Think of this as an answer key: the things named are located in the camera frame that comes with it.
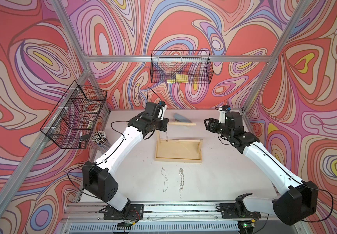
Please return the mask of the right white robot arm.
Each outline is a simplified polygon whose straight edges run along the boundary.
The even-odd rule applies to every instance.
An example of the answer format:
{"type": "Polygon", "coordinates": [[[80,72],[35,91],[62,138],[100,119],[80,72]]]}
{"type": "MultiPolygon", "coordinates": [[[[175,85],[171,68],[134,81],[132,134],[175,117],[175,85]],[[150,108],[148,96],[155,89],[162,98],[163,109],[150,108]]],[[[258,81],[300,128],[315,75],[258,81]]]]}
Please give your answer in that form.
{"type": "Polygon", "coordinates": [[[294,225],[316,213],[319,188],[312,181],[304,181],[280,163],[254,134],[244,130],[238,112],[221,111],[219,119],[204,120],[205,129],[217,134],[249,158],[271,181],[278,195],[259,198],[245,193],[236,198],[236,209],[245,213],[266,213],[277,216],[284,224],[294,225]]]}

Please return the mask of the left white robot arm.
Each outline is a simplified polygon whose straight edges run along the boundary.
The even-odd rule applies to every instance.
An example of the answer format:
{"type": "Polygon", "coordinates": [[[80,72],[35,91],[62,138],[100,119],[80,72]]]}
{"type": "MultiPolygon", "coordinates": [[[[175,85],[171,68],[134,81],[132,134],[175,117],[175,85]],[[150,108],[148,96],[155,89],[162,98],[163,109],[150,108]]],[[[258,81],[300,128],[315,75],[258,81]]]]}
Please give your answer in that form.
{"type": "Polygon", "coordinates": [[[166,109],[164,101],[147,102],[145,110],[127,122],[119,139],[100,158],[82,166],[84,189],[120,212],[127,210],[130,200],[119,192],[115,173],[132,149],[148,139],[148,134],[167,131],[166,109]]]}

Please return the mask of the wooden jewelry display stand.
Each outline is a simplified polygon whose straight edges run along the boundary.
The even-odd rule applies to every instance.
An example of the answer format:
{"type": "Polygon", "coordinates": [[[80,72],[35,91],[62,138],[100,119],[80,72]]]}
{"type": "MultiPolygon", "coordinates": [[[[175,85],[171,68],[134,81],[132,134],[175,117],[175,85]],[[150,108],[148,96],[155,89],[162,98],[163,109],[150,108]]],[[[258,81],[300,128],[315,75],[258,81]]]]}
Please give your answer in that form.
{"type": "Polygon", "coordinates": [[[202,139],[161,139],[157,132],[155,161],[202,163],[202,139]]]}

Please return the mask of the cup of pencils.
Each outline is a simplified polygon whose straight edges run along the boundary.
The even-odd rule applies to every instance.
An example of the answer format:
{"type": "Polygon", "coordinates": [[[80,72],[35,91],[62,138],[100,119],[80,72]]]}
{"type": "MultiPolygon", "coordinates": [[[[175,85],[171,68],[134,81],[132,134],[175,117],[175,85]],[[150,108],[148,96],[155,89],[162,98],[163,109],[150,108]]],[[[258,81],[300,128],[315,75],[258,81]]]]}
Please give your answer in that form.
{"type": "Polygon", "coordinates": [[[104,131],[97,131],[91,136],[91,141],[96,145],[102,145],[108,141],[104,131]]]}

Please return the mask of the yellow block in basket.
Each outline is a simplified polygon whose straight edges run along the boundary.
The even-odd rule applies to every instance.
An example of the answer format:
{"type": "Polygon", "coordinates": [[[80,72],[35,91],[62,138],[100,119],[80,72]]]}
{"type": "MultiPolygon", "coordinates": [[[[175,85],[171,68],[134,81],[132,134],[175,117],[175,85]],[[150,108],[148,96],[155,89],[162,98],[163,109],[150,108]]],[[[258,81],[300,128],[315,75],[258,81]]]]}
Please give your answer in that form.
{"type": "Polygon", "coordinates": [[[172,78],[167,79],[166,83],[188,83],[189,75],[186,74],[175,74],[172,78]]]}

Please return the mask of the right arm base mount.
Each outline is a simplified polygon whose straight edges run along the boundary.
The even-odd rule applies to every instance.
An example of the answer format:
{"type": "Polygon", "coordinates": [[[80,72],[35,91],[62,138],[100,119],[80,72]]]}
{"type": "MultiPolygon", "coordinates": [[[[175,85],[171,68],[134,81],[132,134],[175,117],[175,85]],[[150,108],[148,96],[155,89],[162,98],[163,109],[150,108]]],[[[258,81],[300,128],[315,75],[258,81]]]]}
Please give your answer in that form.
{"type": "Polygon", "coordinates": [[[219,211],[223,219],[233,219],[233,218],[249,218],[259,220],[261,218],[260,212],[250,212],[246,209],[243,199],[247,196],[252,195],[252,193],[245,193],[239,195],[235,202],[232,203],[220,203],[216,205],[216,210],[219,211]]]}

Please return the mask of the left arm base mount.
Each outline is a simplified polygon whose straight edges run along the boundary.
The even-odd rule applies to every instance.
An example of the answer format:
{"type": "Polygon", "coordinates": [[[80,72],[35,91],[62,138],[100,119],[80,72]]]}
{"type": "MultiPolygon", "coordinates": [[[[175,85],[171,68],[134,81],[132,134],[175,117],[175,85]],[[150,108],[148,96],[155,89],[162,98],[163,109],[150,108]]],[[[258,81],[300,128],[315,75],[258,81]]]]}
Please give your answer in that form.
{"type": "Polygon", "coordinates": [[[104,220],[131,220],[138,221],[143,219],[144,204],[131,203],[128,199],[125,208],[121,211],[115,209],[111,205],[107,205],[104,209],[99,211],[104,214],[104,220]]]}

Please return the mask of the aluminium rail base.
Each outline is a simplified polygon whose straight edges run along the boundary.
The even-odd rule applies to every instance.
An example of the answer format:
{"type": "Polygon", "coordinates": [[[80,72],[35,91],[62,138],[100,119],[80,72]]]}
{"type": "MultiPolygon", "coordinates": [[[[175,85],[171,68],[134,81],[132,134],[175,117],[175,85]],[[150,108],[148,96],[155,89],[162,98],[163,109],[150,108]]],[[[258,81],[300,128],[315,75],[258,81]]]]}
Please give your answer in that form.
{"type": "Polygon", "coordinates": [[[111,209],[99,202],[69,205],[56,234],[308,234],[306,224],[283,224],[273,215],[240,218],[221,210],[221,201],[142,202],[142,217],[106,220],[111,209]]]}

